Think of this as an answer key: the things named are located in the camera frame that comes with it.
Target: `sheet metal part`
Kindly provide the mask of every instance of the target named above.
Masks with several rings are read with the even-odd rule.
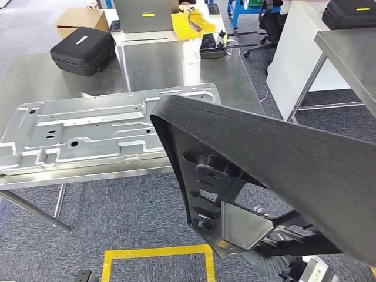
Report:
[[[199,85],[216,85],[224,106],[264,115],[237,52],[201,60],[201,39],[118,47],[104,72],[83,77],[60,70],[49,54],[15,58],[0,83],[0,138],[21,104]],[[168,157],[0,176],[0,190],[172,172]]]
[[[273,221],[234,204],[222,202],[222,238],[249,250],[275,227]]]
[[[23,104],[0,143],[0,174],[165,157],[149,114],[171,94],[220,105],[213,83]]]
[[[188,224],[220,257],[240,253],[223,238],[221,202],[233,204],[245,183],[251,183],[273,190],[294,208],[271,219],[277,234],[290,240],[268,234],[273,241],[260,241],[252,249],[258,254],[344,251],[374,264],[374,249],[367,242],[375,228],[362,220],[374,214],[374,144],[180,96],[162,99],[151,120],[180,186]],[[301,237],[285,230],[294,225],[314,233]]]

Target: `stamped metal panel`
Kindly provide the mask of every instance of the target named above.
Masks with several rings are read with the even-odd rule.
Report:
[[[149,114],[171,94],[220,105],[212,83],[23,104],[0,143],[0,174],[165,157]]]

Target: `metal tabletop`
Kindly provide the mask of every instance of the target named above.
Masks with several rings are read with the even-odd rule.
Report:
[[[200,40],[119,47],[118,61],[91,77],[58,69],[50,55],[17,58],[0,84],[0,134],[23,103],[214,83],[223,105],[263,115],[238,52],[200,60]],[[171,172],[166,157],[0,177],[0,190]]]
[[[319,31],[315,41],[376,117],[376,28]]]

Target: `cardboard box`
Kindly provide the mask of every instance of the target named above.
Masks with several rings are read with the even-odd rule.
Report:
[[[57,22],[57,31],[63,39],[82,26],[101,31],[109,30],[107,19],[103,10],[69,8]]]

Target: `yellow label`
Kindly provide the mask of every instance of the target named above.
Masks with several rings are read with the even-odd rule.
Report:
[[[228,245],[229,244],[227,242],[223,241],[223,240],[217,242],[217,246],[222,248],[222,249],[225,249],[225,248],[228,247]]]
[[[155,16],[155,14],[154,13],[143,14],[143,17],[144,17],[144,18],[147,18],[149,16]]]

